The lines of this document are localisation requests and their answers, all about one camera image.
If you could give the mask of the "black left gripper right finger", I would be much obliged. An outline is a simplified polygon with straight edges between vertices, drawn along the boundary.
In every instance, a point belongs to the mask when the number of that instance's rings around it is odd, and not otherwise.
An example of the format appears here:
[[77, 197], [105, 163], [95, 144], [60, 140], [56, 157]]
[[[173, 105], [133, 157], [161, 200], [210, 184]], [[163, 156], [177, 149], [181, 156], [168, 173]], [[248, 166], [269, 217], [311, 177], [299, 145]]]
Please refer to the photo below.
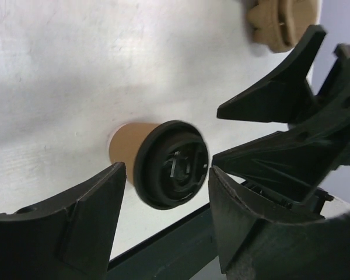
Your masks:
[[293, 212], [209, 172], [221, 271], [228, 279], [350, 279], [350, 212], [325, 219]]

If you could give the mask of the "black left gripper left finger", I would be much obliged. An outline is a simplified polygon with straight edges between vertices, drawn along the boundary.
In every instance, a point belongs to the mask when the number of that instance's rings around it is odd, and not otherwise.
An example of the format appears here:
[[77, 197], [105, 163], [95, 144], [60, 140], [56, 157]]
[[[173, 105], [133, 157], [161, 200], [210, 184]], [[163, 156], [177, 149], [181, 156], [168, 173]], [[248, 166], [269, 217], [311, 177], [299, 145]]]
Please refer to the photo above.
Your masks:
[[115, 163], [53, 197], [0, 213], [0, 279], [104, 279], [125, 190]]

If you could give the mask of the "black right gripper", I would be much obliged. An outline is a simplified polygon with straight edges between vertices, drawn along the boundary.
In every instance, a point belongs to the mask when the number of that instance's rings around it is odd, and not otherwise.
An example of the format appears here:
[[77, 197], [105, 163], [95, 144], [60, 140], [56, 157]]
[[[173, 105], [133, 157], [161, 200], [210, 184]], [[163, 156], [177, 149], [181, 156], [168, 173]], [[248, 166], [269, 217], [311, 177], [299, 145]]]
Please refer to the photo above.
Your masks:
[[309, 111], [309, 137], [350, 137], [350, 45], [338, 44], [337, 57], [317, 95], [307, 74], [326, 36], [309, 26], [290, 54], [269, 74], [218, 107], [224, 120], [296, 123]]

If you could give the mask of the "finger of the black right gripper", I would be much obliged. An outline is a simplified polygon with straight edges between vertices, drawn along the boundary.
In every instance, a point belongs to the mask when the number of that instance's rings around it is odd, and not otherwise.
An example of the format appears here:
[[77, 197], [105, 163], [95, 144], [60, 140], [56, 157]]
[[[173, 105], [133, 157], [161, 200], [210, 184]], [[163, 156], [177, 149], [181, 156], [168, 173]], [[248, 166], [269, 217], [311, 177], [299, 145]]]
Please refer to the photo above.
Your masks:
[[287, 131], [220, 152], [212, 164], [288, 201], [305, 201], [329, 172], [350, 166], [350, 110], [321, 111]]

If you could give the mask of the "brown paper coffee cup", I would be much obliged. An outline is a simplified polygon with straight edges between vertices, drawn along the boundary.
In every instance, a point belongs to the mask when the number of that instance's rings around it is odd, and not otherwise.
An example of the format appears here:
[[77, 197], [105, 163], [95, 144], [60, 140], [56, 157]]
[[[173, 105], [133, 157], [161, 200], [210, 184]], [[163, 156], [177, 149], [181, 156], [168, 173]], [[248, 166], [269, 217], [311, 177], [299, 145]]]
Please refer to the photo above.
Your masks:
[[149, 122], [129, 122], [118, 127], [108, 143], [111, 163], [124, 162], [127, 181], [134, 185], [134, 164], [137, 153], [146, 137], [160, 124]]

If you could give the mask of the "black plastic cup lid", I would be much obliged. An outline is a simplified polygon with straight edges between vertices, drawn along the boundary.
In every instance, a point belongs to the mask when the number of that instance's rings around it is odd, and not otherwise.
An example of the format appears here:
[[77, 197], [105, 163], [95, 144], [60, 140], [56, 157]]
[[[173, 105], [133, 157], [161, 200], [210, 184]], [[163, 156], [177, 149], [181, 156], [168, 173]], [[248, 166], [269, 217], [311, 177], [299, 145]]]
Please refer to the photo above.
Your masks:
[[133, 185], [145, 204], [169, 210], [195, 197], [208, 167], [208, 148], [199, 130], [172, 120], [144, 137], [135, 158]]

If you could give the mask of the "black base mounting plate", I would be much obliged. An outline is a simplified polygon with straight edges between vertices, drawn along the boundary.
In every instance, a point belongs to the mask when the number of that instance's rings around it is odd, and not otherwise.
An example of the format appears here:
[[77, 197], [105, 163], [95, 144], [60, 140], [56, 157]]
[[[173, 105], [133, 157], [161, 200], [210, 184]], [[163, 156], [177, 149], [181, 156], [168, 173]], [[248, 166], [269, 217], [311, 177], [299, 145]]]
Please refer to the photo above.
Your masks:
[[217, 253], [209, 205], [110, 261], [107, 279], [190, 279]]

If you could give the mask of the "brown cardboard cup carrier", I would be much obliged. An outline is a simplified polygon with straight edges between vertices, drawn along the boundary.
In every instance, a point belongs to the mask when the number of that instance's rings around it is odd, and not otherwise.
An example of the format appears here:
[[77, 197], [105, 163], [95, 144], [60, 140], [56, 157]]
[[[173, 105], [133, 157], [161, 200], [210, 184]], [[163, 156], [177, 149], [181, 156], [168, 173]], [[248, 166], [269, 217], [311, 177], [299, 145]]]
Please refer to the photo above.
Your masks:
[[253, 41], [273, 53], [294, 48], [306, 29], [319, 16], [317, 0], [261, 0], [248, 10], [247, 21], [254, 28]]

